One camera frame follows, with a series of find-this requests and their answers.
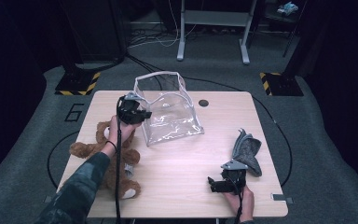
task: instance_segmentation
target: wooden table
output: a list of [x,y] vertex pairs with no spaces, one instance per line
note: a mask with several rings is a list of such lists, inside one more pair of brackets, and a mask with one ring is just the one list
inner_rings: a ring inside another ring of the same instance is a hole
[[[95,143],[96,125],[110,120],[116,112],[117,99],[128,91],[95,92],[76,141]],[[271,193],[282,189],[269,154],[269,147],[257,116],[252,96],[237,91],[190,91],[205,134],[171,142],[145,145],[141,128],[136,130],[132,147],[141,154],[131,178],[140,183],[141,194],[120,201],[122,217],[127,218],[225,218],[234,217],[221,193],[210,190],[207,176],[222,180],[220,167],[231,159],[232,148],[240,128],[262,142],[256,155],[263,175],[247,175],[247,185],[255,193],[255,217],[284,217],[285,202],[273,201]],[[199,100],[207,100],[202,107]],[[71,156],[60,185],[84,162]],[[114,194],[99,190],[89,217],[115,217]]]

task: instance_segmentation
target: hand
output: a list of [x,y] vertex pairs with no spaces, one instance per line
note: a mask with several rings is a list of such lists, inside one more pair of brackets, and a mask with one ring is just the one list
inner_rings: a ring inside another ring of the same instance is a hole
[[[141,126],[142,123],[137,124],[126,124],[124,122],[120,123],[120,130],[121,130],[121,142],[127,140],[130,137],[133,130],[137,127]],[[117,116],[114,115],[110,120],[110,127],[109,127],[109,137],[108,140],[115,144],[117,147]],[[106,144],[103,149],[101,150],[104,154],[106,154],[109,158],[112,158],[116,154],[116,149],[113,147],[112,144]]]
[[[120,130],[121,130],[121,142],[125,142],[127,138],[130,137],[133,130],[137,127],[141,126],[142,123],[137,124],[126,124],[124,122],[120,123]],[[109,141],[113,143],[117,142],[117,116],[114,115],[110,120],[110,127],[109,127]]]
[[[240,216],[240,222],[253,220],[253,212],[255,209],[255,196],[248,186],[243,188],[243,199],[242,199],[242,214]],[[232,193],[223,193],[231,206],[232,211],[235,214],[238,212],[240,207],[240,199],[238,195]]]

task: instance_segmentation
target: small round hole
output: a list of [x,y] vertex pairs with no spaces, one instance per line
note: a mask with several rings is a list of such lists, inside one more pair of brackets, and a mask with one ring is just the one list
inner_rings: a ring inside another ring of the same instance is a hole
[[209,105],[209,102],[207,100],[200,100],[199,105],[205,107]]

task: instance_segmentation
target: gray carpet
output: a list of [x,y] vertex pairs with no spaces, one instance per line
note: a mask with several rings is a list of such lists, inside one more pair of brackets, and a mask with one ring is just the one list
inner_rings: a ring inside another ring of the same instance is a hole
[[[295,203],[288,205],[286,217],[257,218],[256,223],[358,223],[358,176],[341,159],[326,134],[318,104],[307,83],[302,77],[296,78],[304,92],[303,97],[267,96],[262,87],[259,73],[282,72],[296,43],[283,58],[286,39],[259,34],[249,49],[251,64],[243,65],[239,38],[238,35],[206,35],[188,40],[182,62],[176,61],[178,42],[170,47],[159,43],[137,46],[129,48],[129,53],[157,67],[177,71],[184,77],[208,79],[248,91],[265,105],[281,126],[293,150],[293,171],[283,192]],[[92,94],[99,90],[131,90],[134,79],[147,73],[140,65],[125,59],[101,73]],[[0,165],[0,224],[32,223],[46,206],[46,196],[54,195],[55,188],[46,167],[48,154],[65,136],[80,129],[92,99],[92,95],[55,95],[54,88],[62,74],[60,67],[46,72],[48,86],[44,98]],[[235,91],[190,79],[186,79],[186,88],[189,91]],[[79,120],[65,121],[73,104],[83,104],[76,107],[82,112]],[[288,146],[264,108],[257,102],[255,106],[282,182],[289,170]],[[69,158],[69,145],[75,140],[76,133],[60,142],[52,154],[51,172],[57,183]],[[89,223],[114,223],[114,220],[90,218]]]

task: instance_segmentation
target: teddy bear paw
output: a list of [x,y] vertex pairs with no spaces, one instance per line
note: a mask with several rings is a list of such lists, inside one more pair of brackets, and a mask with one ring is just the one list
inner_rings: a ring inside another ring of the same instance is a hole
[[135,189],[128,189],[125,193],[124,193],[124,196],[123,196],[123,199],[129,199],[129,198],[132,198],[133,196],[135,196]]

